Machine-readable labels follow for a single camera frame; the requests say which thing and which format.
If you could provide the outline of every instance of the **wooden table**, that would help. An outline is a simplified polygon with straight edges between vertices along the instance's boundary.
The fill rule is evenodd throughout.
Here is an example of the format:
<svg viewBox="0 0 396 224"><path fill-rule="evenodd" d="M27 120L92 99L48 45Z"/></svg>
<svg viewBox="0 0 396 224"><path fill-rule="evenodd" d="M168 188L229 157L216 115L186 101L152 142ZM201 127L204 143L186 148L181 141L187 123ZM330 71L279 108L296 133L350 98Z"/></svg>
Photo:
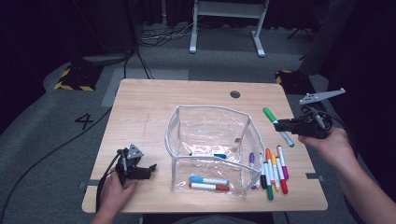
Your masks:
<svg viewBox="0 0 396 224"><path fill-rule="evenodd" d="M238 91L233 98L231 91ZM263 189L250 190L246 199L223 194L172 191L171 157L164 136L168 121L178 105L219 105L249 114L266 147L283 146L290 179L289 193L275 191L273 201ZM98 180L116 155L117 149L134 144L145 154L139 167L157 163L151 179L139 182L122 212L271 212L327 209L317 179L308 179L315 169L306 148L290 135L295 147L288 147L273 124L262 113L269 107L278 119L293 117L282 87L277 84L124 79L117 93L105 135L93 167L91 180ZM96 186L88 186L82 204L85 212L95 211Z"/></svg>

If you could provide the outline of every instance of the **clear plastic container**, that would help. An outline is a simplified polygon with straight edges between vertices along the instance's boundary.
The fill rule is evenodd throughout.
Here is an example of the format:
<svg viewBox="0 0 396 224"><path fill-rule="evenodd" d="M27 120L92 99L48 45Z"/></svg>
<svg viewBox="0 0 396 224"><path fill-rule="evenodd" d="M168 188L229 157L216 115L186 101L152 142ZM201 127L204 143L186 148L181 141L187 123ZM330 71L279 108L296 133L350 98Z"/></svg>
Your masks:
<svg viewBox="0 0 396 224"><path fill-rule="evenodd" d="M249 114L220 106L180 105L169 120L165 145L172 157L171 190L245 198L260 178L265 147ZM229 189L191 188L192 176L226 180Z"/></svg>

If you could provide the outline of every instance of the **hand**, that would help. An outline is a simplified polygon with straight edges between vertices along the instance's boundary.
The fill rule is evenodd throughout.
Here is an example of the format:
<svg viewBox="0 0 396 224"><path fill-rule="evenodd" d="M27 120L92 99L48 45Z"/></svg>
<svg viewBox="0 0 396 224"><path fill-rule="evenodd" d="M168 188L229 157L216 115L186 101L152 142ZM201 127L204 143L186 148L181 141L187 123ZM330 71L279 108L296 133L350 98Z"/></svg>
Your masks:
<svg viewBox="0 0 396 224"><path fill-rule="evenodd" d="M320 157L333 168L339 169L356 160L344 129L331 128L329 135L325 139L299 136L298 140L315 148Z"/></svg>
<svg viewBox="0 0 396 224"><path fill-rule="evenodd" d="M138 180L127 181L125 186L130 185L124 188L117 172L112 169L102 189L99 211L91 223L112 223L116 214L129 201L137 182Z"/></svg>

